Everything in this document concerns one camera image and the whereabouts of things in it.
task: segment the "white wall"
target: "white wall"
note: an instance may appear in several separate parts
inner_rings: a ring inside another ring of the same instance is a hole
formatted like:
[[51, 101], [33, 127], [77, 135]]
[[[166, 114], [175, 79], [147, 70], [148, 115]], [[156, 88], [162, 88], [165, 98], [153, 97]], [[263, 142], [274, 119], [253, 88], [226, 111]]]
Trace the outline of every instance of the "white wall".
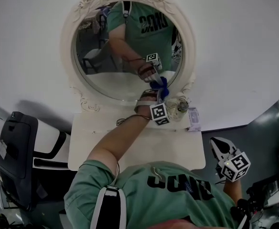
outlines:
[[[59, 37], [77, 1], [0, 0], [0, 112], [70, 128], [79, 106]], [[279, 99], [279, 0], [176, 2], [196, 37], [192, 100], [204, 130], [248, 124]]]

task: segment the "mirror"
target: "mirror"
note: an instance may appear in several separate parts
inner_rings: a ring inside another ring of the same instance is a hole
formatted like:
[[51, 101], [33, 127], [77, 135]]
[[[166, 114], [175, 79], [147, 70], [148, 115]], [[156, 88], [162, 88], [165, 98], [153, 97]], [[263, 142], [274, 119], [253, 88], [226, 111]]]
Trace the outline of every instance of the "mirror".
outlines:
[[90, 11], [74, 43], [77, 67], [86, 81], [121, 101], [136, 101], [150, 89], [143, 80], [154, 73], [146, 62], [148, 55], [157, 53], [161, 67], [155, 64], [155, 70], [168, 86], [182, 62], [182, 41], [174, 24], [156, 8], [139, 2], [119, 1]]

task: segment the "blue cloth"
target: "blue cloth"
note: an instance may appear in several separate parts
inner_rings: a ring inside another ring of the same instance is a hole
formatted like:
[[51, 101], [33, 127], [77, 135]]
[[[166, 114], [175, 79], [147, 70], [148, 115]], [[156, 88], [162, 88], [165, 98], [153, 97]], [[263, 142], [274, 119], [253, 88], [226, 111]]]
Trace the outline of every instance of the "blue cloth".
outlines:
[[158, 84], [157, 82], [150, 82], [150, 87], [153, 90], [161, 90], [161, 99], [164, 101], [165, 97], [169, 95], [169, 90], [167, 88], [167, 79], [164, 76], [161, 76], [163, 86]]

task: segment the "wrist strap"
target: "wrist strap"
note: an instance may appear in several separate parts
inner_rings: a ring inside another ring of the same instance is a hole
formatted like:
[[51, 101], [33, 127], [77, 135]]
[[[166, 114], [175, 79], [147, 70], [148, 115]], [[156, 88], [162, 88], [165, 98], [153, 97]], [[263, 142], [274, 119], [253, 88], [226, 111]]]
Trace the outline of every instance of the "wrist strap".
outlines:
[[134, 115], [129, 116], [126, 119], [119, 119], [119, 120], [117, 120], [116, 121], [116, 126], [119, 126], [120, 124], [124, 123], [126, 120], [129, 120], [130, 118], [135, 117], [135, 116], [140, 116], [140, 117], [143, 117], [146, 120], [151, 120], [151, 118], [149, 118], [147, 116], [144, 116], [144, 115], [141, 115], [141, 114], [140, 115], [139, 114], [134, 114]]

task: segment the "reflected green shirt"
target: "reflected green shirt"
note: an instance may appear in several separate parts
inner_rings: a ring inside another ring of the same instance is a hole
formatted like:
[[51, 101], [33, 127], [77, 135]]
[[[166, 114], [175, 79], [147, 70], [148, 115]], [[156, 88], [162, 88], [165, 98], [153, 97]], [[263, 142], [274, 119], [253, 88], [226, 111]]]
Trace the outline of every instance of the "reflected green shirt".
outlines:
[[[114, 181], [102, 163], [87, 160], [65, 195], [65, 210], [74, 229], [88, 229], [101, 188]], [[127, 228], [145, 229], [188, 218], [196, 226], [237, 228], [230, 209], [232, 199], [209, 182], [172, 163], [154, 162], [128, 167], [115, 185], [127, 201]]]
[[[107, 17], [108, 32], [126, 23], [122, 4], [118, 2]], [[157, 9], [133, 2], [127, 18], [126, 43], [141, 57], [158, 53], [162, 72], [172, 68], [172, 32], [174, 24]]]

